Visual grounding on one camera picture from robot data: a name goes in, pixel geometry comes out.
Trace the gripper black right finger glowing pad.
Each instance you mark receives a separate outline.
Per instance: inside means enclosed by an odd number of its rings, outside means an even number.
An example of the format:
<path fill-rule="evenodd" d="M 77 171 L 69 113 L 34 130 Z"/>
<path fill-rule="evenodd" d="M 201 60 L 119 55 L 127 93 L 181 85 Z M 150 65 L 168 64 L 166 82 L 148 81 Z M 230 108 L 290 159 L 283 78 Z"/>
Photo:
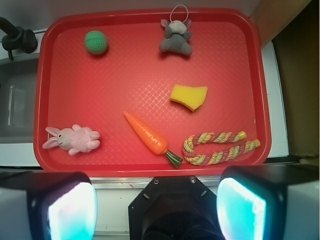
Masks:
<path fill-rule="evenodd" d="M 301 164 L 229 166 L 216 193 L 227 240 L 318 240 L 319 168 Z"/>

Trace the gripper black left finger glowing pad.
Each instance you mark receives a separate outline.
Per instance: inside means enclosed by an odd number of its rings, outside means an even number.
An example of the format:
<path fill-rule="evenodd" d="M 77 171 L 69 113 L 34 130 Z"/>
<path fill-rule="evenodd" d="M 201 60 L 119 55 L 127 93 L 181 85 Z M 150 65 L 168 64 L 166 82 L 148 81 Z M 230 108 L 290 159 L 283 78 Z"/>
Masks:
<path fill-rule="evenodd" d="M 1 171 L 2 240 L 91 240 L 97 193 L 83 172 Z"/>

